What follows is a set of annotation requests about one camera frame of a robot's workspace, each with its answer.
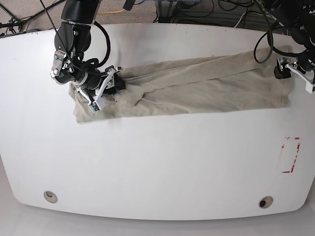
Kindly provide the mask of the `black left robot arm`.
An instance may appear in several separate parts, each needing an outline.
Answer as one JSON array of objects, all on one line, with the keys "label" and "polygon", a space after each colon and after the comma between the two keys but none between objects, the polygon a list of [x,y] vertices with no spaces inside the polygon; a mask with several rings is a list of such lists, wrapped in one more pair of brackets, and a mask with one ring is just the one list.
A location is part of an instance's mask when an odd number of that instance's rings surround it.
[{"label": "black left robot arm", "polygon": [[275,76],[278,79],[291,77],[291,72],[305,78],[307,72],[315,71],[315,2],[313,0],[265,0],[264,7],[292,39],[305,47],[301,53],[275,52],[285,58],[296,58],[296,62],[277,61]]}]

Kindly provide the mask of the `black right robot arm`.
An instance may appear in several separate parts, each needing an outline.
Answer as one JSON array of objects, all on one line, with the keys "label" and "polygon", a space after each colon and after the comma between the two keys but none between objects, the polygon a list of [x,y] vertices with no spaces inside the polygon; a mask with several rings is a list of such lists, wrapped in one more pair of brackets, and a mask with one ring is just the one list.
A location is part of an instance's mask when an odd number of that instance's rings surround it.
[{"label": "black right robot arm", "polygon": [[[103,72],[99,70],[111,53],[109,34],[95,21],[99,6],[98,0],[66,1],[61,26],[55,30],[56,51],[51,69],[51,77],[57,83],[70,83],[97,110],[100,109],[97,102],[103,95],[113,95],[126,89],[124,80],[118,75],[121,67],[110,66]],[[91,25],[95,25],[105,37],[106,52],[103,60],[84,60],[84,53],[92,41]]]}]

